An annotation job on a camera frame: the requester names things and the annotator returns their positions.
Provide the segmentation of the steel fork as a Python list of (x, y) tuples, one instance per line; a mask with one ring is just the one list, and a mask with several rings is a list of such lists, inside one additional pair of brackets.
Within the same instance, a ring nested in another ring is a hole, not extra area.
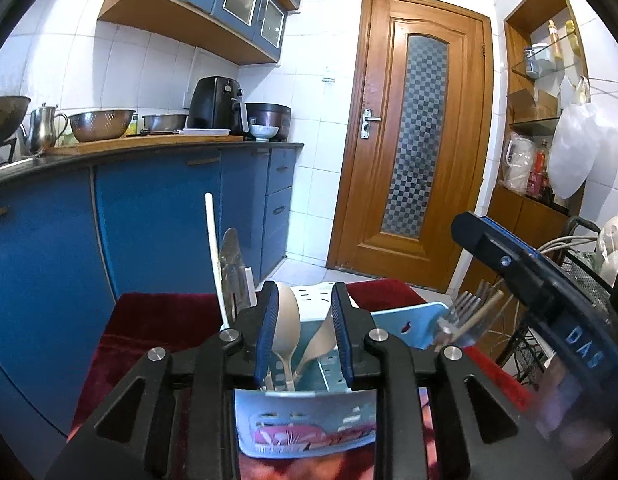
[[(445, 344), (452, 344), (454, 333), (465, 323), (487, 300), (494, 288), (485, 281), (481, 281), (476, 292), (462, 292), (451, 304), (447, 312), (440, 315), (434, 324), (433, 347), (436, 351), (443, 349)], [(457, 340), (459, 347), (473, 346), (477, 341), (480, 326), (485, 324), (485, 319), (478, 323), (469, 333)]]

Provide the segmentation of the steel colander bowl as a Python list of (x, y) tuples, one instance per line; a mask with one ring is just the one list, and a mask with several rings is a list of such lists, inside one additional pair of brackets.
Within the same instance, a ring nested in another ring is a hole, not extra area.
[(68, 117), (74, 137), (80, 143), (121, 138), (131, 124), (134, 110), (93, 110)]

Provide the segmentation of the wooden shelf unit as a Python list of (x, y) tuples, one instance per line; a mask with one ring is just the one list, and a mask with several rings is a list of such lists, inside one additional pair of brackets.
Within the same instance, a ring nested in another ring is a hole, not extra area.
[[(586, 0), (494, 0), (495, 116), (477, 214), (538, 248), (568, 218), (604, 226), (618, 214), (618, 43)], [(596, 158), (566, 200), (528, 192), (533, 164), (549, 153), (563, 107), (582, 78), (598, 130)]]

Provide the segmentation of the black air fryer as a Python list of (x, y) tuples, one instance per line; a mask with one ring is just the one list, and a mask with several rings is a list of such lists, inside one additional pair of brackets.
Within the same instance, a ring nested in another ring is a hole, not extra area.
[(246, 134), (248, 116), (239, 82), (222, 76), (199, 79), (190, 102), (187, 127), (229, 129), (236, 136)]

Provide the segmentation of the red floral plush tablecloth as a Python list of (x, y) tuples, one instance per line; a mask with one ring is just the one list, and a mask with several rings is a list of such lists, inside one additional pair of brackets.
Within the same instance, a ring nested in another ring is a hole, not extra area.
[[(347, 285), (363, 310), (385, 311), (425, 304), (425, 299), (397, 280)], [(74, 413), (69, 441), (141, 356), (154, 347), (178, 352), (200, 346), (217, 335), (221, 316), (215, 294), (122, 295), (106, 325)], [(522, 412), (532, 394), (475, 347), (466, 353)], [(239, 455), (242, 479), (373, 479), (373, 444), (352, 451), (302, 460), (253, 460)]]

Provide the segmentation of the white plastic bag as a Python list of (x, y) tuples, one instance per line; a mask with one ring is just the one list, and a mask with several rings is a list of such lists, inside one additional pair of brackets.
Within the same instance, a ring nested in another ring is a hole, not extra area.
[(618, 188), (618, 80), (587, 84), (589, 100), (562, 110), (549, 152), (549, 183), (563, 200), (588, 181)]

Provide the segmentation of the black wok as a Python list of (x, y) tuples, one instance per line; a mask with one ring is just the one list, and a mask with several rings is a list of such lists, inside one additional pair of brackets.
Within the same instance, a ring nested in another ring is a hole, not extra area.
[(28, 96), (0, 96), (0, 144), (15, 133), (30, 102)]

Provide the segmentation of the wooden door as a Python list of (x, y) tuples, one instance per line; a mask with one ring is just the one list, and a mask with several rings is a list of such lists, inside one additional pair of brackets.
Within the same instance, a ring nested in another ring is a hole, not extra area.
[(453, 219), (480, 194), (492, 121), (488, 18), (438, 0), (362, 0), (327, 264), (444, 292)]

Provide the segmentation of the steel pitcher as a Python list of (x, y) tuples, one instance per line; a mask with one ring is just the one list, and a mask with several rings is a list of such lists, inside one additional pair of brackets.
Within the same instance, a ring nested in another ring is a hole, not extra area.
[(58, 138), (66, 131), (69, 119), (56, 106), (43, 103), (32, 110), (29, 129), (24, 136), (24, 146), (30, 155), (41, 154), (54, 148)]

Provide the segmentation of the beige plastic fork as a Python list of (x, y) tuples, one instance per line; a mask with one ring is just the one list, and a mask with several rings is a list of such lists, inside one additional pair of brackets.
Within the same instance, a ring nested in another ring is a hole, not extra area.
[(310, 362), (326, 356), (337, 346), (334, 330), (333, 309), (327, 311), (327, 315), (320, 327), (309, 340), (303, 356), (300, 358), (294, 372), (294, 380), (298, 382), (303, 377), (303, 372)]

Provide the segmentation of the small steel bowl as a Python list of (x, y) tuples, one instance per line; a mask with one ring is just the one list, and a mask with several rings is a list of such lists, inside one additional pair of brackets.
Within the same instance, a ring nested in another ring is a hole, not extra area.
[(187, 114), (155, 114), (142, 117), (143, 134), (170, 134), (180, 132), (187, 124)]

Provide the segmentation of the beige plastic spoon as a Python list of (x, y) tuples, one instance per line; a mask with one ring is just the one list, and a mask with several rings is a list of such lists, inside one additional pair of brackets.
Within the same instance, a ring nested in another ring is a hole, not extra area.
[(287, 285), (277, 286), (277, 324), (273, 336), (272, 352), (282, 363), (287, 391), (295, 390), (292, 358), (300, 341), (300, 313), (296, 297)]

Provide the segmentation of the white small bowl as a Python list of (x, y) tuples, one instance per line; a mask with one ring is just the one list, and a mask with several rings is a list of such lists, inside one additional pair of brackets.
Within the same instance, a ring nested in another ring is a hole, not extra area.
[(273, 139), (277, 135), (278, 132), (279, 132), (279, 128), (277, 128), (277, 126), (255, 125), (255, 124), (251, 124), (249, 126), (249, 134), (257, 142), (269, 142), (271, 139)]

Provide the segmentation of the blue upper wall cabinets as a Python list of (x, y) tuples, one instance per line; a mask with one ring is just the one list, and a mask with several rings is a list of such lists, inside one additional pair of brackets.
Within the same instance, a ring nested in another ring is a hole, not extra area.
[(237, 65), (280, 59), (286, 20), (300, 0), (104, 0), (103, 22), (148, 30)]

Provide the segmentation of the black rice cooker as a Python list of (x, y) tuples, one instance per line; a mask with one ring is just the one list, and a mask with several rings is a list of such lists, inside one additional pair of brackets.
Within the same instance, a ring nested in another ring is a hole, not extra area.
[(249, 122), (255, 125), (277, 127), (275, 142), (285, 142), (291, 128), (292, 110), (285, 105), (274, 103), (247, 103)]

